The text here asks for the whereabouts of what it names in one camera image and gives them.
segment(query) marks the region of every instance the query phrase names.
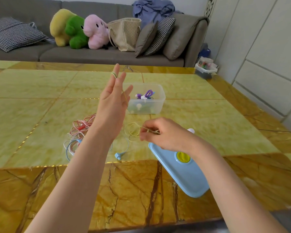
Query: gray sofa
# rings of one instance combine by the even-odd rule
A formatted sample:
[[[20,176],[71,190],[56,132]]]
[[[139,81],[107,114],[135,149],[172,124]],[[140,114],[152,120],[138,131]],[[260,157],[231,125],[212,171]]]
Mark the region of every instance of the gray sofa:
[[[132,17],[132,6],[129,5],[84,1],[0,0],[0,18],[13,17],[24,23],[35,22],[38,30],[53,38],[50,35],[50,21],[61,8],[68,9],[83,18],[96,14],[106,23]],[[8,53],[0,49],[0,60],[194,67],[207,26],[207,20],[201,20],[194,26],[195,30],[184,52],[173,61],[163,54],[136,58],[134,52],[120,52],[112,46],[108,50],[86,48],[74,50],[69,46],[57,47],[47,42],[22,47]]]

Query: black and white pillow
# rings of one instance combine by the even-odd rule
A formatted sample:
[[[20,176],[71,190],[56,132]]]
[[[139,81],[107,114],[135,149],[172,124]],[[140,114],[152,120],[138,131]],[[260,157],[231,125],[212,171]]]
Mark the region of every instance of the black and white pillow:
[[[47,39],[37,29],[11,17],[0,19],[0,48],[9,52]]]
[[[144,52],[144,56],[153,55],[165,45],[171,34],[175,21],[175,18],[166,17],[159,23],[155,38],[149,48]]]

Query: marble table top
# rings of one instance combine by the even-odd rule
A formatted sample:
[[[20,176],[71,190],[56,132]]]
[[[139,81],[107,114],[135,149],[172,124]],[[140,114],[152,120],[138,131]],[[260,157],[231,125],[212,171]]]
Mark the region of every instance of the marble table top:
[[[96,112],[111,65],[0,61],[0,232],[23,232],[64,172],[72,122]],[[214,75],[193,68],[121,66],[126,82],[159,83],[159,115],[211,142],[269,211],[291,209],[291,132]],[[123,135],[108,153],[90,231],[117,231],[221,218],[211,191],[187,196],[146,142]]]

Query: yellow plush toy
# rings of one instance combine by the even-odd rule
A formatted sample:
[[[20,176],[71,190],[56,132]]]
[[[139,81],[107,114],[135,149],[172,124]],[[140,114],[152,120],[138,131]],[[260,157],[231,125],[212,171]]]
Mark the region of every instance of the yellow plush toy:
[[[66,22],[70,17],[75,15],[76,14],[67,9],[60,9],[53,16],[53,19],[50,22],[50,34],[55,38],[57,46],[69,45],[71,37],[65,33]]]

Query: blue clothing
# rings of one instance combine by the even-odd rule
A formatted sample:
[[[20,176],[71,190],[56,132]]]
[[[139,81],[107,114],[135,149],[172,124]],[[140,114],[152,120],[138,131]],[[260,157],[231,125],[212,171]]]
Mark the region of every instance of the blue clothing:
[[[141,19],[141,29],[150,22],[160,22],[175,11],[169,0],[137,0],[132,5],[133,16]]]

